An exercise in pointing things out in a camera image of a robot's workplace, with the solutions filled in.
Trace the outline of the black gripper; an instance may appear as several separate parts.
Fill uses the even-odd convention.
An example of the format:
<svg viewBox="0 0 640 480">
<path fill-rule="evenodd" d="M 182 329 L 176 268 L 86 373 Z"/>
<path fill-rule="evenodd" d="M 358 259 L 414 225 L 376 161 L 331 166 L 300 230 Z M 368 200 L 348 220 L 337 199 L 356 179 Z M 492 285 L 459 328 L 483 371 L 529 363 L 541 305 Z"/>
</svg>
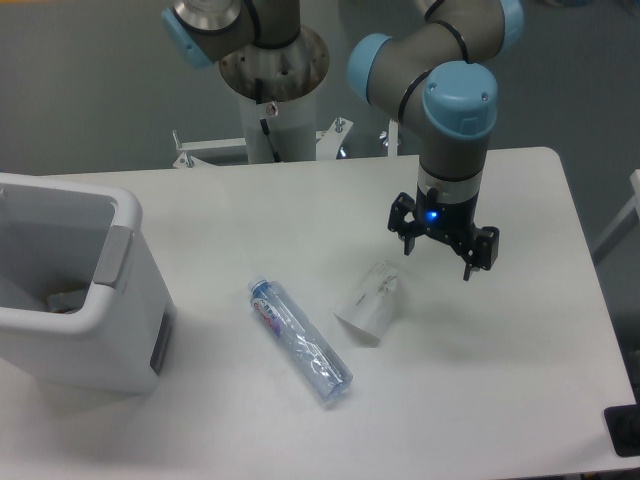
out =
<svg viewBox="0 0 640 480">
<path fill-rule="evenodd" d="M 387 228 L 403 242 L 403 253 L 410 255 L 416 239 L 427 236 L 464 256 L 464 281 L 469 281 L 473 272 L 489 271 L 498 258 L 500 230 L 475 226 L 478 194 L 458 203 L 441 202 L 435 188 L 427 194 L 418 189 L 416 194 L 413 199 L 399 193 L 390 209 Z"/>
</svg>

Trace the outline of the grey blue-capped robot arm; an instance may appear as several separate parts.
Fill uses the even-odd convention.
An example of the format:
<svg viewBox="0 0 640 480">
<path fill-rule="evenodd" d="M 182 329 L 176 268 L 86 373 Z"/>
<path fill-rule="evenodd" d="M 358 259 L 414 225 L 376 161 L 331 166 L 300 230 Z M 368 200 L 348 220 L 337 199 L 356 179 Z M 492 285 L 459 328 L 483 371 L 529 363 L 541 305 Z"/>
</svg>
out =
<svg viewBox="0 0 640 480">
<path fill-rule="evenodd" d="M 388 227 L 411 252 L 427 236 L 448 245 L 467 272 L 489 270 L 499 231 L 474 222 L 498 87 L 485 62 L 520 37 L 517 1 L 427 1 L 422 27 L 395 40 L 371 34 L 347 64 L 352 90 L 416 135 L 417 190 L 393 202 Z M 315 126 L 306 107 L 326 78 L 324 41 L 301 21 L 296 1 L 176 1 L 161 15 L 192 66 L 217 66 L 246 105 L 253 163 L 312 160 Z"/>
</svg>

